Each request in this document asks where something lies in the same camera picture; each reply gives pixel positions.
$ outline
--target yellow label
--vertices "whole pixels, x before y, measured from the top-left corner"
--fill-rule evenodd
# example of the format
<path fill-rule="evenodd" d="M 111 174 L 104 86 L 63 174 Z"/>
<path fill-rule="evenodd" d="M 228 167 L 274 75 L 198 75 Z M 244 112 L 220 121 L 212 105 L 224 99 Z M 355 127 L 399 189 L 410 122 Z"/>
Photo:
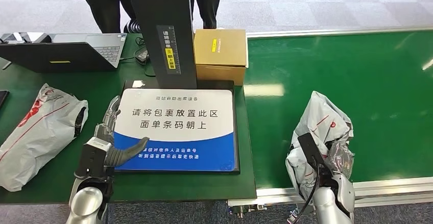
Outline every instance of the yellow label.
<path fill-rule="evenodd" d="M 212 52 L 217 50 L 217 39 L 213 39 L 212 41 Z"/>
<path fill-rule="evenodd" d="M 165 48 L 165 55 L 167 56 L 167 64 L 169 69 L 176 69 L 175 57 L 173 56 L 172 48 Z"/>
<path fill-rule="evenodd" d="M 70 61 L 50 61 L 50 63 L 70 63 Z"/>

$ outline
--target cardboard box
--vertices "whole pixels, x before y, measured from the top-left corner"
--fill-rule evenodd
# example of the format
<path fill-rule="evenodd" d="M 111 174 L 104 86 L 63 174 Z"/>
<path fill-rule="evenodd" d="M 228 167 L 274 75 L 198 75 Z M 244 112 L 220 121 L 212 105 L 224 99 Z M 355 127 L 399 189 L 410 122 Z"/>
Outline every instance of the cardboard box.
<path fill-rule="evenodd" d="M 248 68 L 245 30 L 197 29 L 194 38 L 198 80 L 233 80 L 244 83 Z"/>

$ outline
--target laptop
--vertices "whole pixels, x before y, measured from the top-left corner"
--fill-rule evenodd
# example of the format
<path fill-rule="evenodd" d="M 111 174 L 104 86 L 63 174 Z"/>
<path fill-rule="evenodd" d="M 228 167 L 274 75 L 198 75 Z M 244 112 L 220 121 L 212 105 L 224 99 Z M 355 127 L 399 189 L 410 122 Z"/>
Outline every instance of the laptop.
<path fill-rule="evenodd" d="M 115 68 L 119 65 L 126 40 L 126 34 L 50 34 L 50 36 L 53 43 L 86 42 Z"/>
<path fill-rule="evenodd" d="M 0 57 L 34 72 L 113 71 L 126 34 L 56 34 L 51 42 L 0 44 Z"/>

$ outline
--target gray carpet floor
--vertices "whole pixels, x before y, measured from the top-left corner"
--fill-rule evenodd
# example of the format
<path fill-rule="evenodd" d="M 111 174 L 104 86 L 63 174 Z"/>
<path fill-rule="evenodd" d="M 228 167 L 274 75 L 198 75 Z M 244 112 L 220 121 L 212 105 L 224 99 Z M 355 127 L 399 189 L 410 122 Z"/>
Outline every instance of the gray carpet floor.
<path fill-rule="evenodd" d="M 293 205 L 269 207 L 266 211 L 247 213 L 243 219 L 230 215 L 225 202 L 189 203 L 142 203 L 112 204 L 107 223 L 195 223 L 195 224 L 259 224 L 286 223 Z M 432 204 L 380 206 L 355 209 L 356 224 L 431 224 Z M 2 206 L 0 224 L 43 224 L 65 223 L 69 210 L 67 205 Z M 313 224 L 316 217 L 303 216 L 299 224 Z"/>
<path fill-rule="evenodd" d="M 122 25 L 128 21 L 122 11 Z M 194 9 L 195 28 L 202 25 Z M 433 0 L 221 0 L 218 25 L 248 32 L 433 26 Z M 97 33 L 84 0 L 0 0 L 0 33 Z M 294 206 L 238 219 L 225 202 L 112 204 L 109 223 L 285 223 Z M 67 205 L 0 206 L 0 224 L 64 223 Z M 310 215 L 299 223 L 315 223 Z M 358 208 L 355 223 L 433 223 L 433 204 Z"/>

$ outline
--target laptop keyboard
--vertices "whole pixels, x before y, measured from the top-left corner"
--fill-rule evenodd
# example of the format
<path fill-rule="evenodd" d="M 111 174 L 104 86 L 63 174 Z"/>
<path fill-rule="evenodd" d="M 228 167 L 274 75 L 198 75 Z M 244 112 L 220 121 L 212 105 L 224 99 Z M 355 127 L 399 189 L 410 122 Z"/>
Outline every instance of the laptop keyboard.
<path fill-rule="evenodd" d="M 111 47 L 94 47 L 94 49 L 101 54 L 107 61 L 116 62 L 119 55 L 120 46 Z"/>

